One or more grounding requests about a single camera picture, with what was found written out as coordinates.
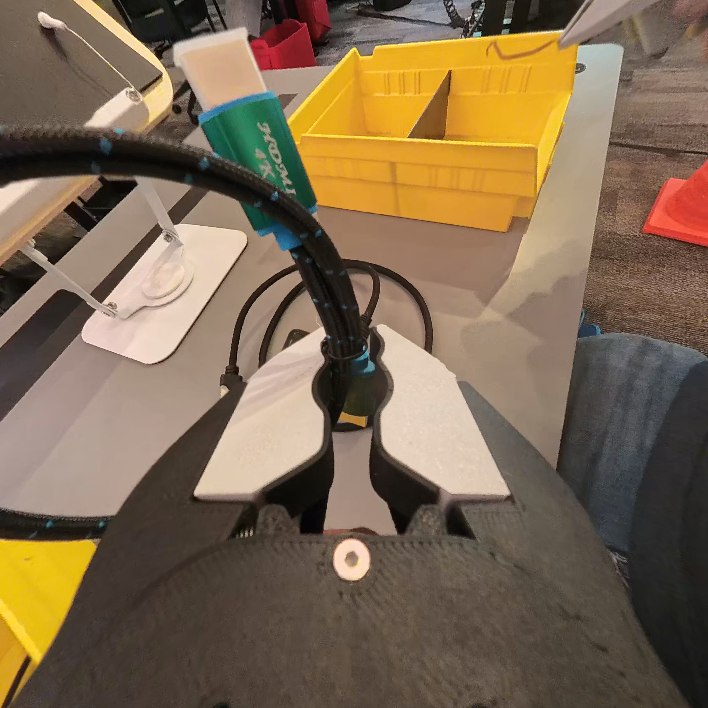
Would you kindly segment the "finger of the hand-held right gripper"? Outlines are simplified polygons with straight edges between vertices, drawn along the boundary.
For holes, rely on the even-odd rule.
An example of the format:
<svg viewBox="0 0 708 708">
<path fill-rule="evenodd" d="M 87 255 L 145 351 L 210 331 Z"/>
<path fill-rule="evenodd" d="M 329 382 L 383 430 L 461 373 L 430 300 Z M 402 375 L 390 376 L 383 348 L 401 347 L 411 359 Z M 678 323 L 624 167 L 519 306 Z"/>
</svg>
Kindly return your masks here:
<svg viewBox="0 0 708 708">
<path fill-rule="evenodd" d="M 657 1 L 584 1 L 559 36 L 559 47 L 590 40 Z"/>
</svg>

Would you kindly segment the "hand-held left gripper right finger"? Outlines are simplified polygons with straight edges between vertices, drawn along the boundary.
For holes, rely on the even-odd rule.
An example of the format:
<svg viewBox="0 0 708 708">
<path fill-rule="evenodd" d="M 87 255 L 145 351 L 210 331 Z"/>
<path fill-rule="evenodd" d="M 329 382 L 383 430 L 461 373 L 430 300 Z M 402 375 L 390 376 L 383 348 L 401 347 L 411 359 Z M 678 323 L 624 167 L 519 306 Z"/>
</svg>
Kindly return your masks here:
<svg viewBox="0 0 708 708">
<path fill-rule="evenodd" d="M 398 533 L 422 506 L 510 499 L 454 372 L 389 326 L 372 330 L 382 399 L 372 424 L 372 487 Z"/>
</svg>

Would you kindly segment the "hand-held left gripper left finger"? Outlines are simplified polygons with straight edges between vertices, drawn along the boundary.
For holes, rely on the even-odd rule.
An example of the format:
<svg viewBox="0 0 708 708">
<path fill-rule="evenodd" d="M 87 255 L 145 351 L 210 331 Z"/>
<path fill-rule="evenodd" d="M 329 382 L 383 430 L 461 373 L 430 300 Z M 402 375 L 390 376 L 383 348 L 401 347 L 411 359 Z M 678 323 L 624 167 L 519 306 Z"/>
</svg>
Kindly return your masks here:
<svg viewBox="0 0 708 708">
<path fill-rule="evenodd" d="M 323 328 L 274 355 L 249 379 L 196 485 L 206 502 L 284 507 L 321 532 L 332 487 L 332 378 Z"/>
</svg>

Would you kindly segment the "black twist tie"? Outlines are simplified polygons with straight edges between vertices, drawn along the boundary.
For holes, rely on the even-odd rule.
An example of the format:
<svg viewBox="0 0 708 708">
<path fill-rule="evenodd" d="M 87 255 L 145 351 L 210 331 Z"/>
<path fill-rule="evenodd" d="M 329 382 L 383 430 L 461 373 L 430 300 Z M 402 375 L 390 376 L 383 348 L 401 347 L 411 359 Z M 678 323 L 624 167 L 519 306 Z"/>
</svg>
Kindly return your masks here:
<svg viewBox="0 0 708 708">
<path fill-rule="evenodd" d="M 322 354 L 334 362 L 351 362 L 368 355 L 365 341 L 337 341 L 325 337 L 321 342 Z"/>
</svg>

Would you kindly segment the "blue-flecked HDMI cable green plugs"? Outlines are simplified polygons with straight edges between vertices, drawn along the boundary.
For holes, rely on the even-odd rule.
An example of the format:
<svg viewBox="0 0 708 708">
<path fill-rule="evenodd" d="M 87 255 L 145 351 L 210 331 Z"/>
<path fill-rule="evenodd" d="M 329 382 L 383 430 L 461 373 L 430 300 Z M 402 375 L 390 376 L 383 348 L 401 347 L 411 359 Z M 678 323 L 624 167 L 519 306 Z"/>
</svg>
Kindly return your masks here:
<svg viewBox="0 0 708 708">
<path fill-rule="evenodd" d="M 274 235 L 290 254 L 319 313 L 325 337 L 365 341 L 370 315 L 360 314 L 344 260 L 314 214 L 316 199 L 288 121 L 278 99 L 265 88 L 242 31 L 226 33 L 227 49 L 239 52 L 236 84 L 225 98 L 206 98 L 214 69 L 200 69 L 192 55 L 198 40 L 187 40 L 185 75 L 202 106 L 199 125 L 211 153 L 142 135 L 107 129 L 53 126 L 1 127 L 1 184 L 31 178 L 64 178 L 95 173 L 184 182 L 238 200 L 259 235 Z M 332 372 L 329 411 L 332 427 L 343 412 L 359 365 L 372 368 L 368 355 L 351 362 L 326 358 Z M 221 393 L 233 412 L 247 385 L 229 364 Z"/>
</svg>

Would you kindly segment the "yellow plastic bin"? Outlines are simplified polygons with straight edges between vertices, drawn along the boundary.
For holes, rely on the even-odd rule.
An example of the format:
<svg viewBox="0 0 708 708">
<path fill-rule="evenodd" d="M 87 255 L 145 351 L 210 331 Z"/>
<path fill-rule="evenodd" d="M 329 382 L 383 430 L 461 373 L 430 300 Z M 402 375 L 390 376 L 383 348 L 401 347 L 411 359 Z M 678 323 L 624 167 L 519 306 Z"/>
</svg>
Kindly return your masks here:
<svg viewBox="0 0 708 708">
<path fill-rule="evenodd" d="M 1 706 L 44 658 L 96 551 L 91 540 L 1 541 Z"/>
<path fill-rule="evenodd" d="M 318 204 L 494 232 L 529 218 L 573 92 L 561 37 L 352 48 L 288 120 Z"/>
</svg>

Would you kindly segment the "wooden board stand white base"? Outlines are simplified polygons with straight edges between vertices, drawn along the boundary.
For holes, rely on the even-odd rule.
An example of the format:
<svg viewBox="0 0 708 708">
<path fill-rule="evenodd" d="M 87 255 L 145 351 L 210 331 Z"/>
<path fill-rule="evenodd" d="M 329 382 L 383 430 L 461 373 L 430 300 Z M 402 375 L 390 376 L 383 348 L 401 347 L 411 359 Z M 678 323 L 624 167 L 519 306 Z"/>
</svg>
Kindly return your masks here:
<svg viewBox="0 0 708 708">
<path fill-rule="evenodd" d="M 142 94 L 131 80 L 98 51 L 98 40 L 86 41 L 87 30 L 77 32 L 78 23 L 68 10 L 51 10 L 40 1 L 36 28 L 58 39 L 71 36 L 100 58 L 125 84 L 86 122 L 87 128 L 115 128 L 141 132 L 148 116 Z M 58 198 L 73 178 L 42 178 L 14 181 L 1 187 L 1 243 L 33 217 L 49 197 Z M 84 324 L 82 340 L 116 355 L 154 365 L 171 356 L 191 329 L 208 301 L 222 284 L 245 250 L 246 234 L 214 226 L 175 224 L 153 183 L 134 178 L 137 190 L 153 211 L 162 230 L 111 292 L 110 302 L 99 303 L 83 287 L 40 254 L 33 237 L 13 246 L 42 270 L 61 281 L 63 289 L 80 296 L 97 313 Z"/>
</svg>

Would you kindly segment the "orange traffic cone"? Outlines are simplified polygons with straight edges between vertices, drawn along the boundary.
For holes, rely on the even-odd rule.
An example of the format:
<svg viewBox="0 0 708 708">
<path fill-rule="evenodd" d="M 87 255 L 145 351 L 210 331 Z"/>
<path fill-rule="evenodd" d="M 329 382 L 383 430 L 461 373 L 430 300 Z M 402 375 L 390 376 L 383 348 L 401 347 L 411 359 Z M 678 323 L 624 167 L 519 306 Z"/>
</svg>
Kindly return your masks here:
<svg viewBox="0 0 708 708">
<path fill-rule="evenodd" d="M 707 247 L 706 162 L 688 179 L 663 184 L 642 233 Z"/>
</svg>

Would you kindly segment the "person's dark sweater torso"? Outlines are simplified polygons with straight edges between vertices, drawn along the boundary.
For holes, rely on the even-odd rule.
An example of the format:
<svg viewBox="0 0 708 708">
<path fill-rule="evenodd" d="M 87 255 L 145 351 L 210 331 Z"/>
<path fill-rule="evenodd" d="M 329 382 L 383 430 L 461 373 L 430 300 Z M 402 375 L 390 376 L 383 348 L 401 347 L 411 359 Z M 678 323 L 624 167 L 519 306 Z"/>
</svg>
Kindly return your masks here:
<svg viewBox="0 0 708 708">
<path fill-rule="evenodd" d="M 706 363 L 689 371 L 660 425 L 630 538 L 635 613 L 687 703 L 706 707 Z"/>
</svg>

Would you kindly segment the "low red basket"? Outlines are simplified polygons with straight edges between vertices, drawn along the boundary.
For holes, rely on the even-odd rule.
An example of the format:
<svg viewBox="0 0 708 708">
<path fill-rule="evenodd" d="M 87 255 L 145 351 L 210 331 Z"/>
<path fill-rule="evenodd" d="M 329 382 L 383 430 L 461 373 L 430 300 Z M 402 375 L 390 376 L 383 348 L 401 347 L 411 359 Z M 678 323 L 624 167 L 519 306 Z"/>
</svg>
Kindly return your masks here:
<svg viewBox="0 0 708 708">
<path fill-rule="evenodd" d="M 303 22 L 287 18 L 250 42 L 260 70 L 316 66 L 308 28 Z"/>
</svg>

